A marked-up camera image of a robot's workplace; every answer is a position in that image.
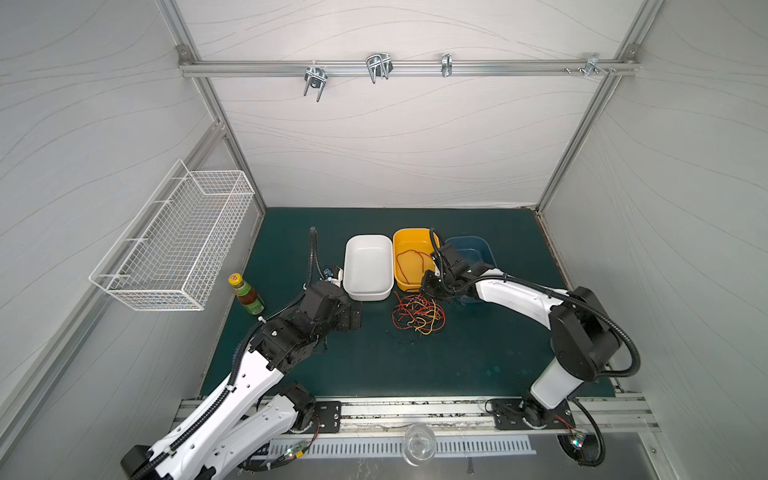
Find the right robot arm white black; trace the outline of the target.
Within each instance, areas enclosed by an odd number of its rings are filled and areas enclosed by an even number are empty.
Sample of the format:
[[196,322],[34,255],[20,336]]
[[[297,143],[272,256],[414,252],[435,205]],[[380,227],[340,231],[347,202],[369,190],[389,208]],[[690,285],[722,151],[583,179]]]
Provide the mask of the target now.
[[628,378],[642,360],[627,332],[606,313],[594,292],[585,287],[546,287],[501,271],[490,264],[469,264],[451,243],[439,244],[428,231],[433,270],[424,274],[422,291],[438,299],[470,297],[505,307],[545,327],[554,359],[511,408],[533,429],[545,428],[581,385],[600,378]]

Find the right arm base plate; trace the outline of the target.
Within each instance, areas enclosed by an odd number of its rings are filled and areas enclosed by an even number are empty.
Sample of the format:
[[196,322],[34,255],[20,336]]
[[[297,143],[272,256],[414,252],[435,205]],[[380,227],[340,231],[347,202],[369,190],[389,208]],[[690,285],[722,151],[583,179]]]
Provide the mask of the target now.
[[563,400],[555,409],[547,409],[528,397],[491,398],[483,406],[501,431],[575,429],[570,407]]

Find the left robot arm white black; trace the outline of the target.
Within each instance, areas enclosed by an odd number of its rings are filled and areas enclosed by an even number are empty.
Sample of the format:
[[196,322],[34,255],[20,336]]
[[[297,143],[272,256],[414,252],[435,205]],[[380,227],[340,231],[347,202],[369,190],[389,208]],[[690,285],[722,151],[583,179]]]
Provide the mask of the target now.
[[258,402],[333,331],[357,330],[360,305],[343,290],[338,268],[323,270],[317,232],[309,233],[302,292],[254,325],[233,355],[230,373],[180,425],[121,460],[130,479],[223,479],[273,438],[310,426],[316,399],[297,382]]

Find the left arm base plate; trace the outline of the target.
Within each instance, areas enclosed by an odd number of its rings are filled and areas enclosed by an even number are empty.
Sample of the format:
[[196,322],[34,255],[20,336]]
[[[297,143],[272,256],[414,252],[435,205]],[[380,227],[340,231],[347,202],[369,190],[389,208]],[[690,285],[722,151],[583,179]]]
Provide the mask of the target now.
[[338,401],[320,401],[311,404],[290,403],[290,412],[296,414],[286,434],[338,433],[342,405]]

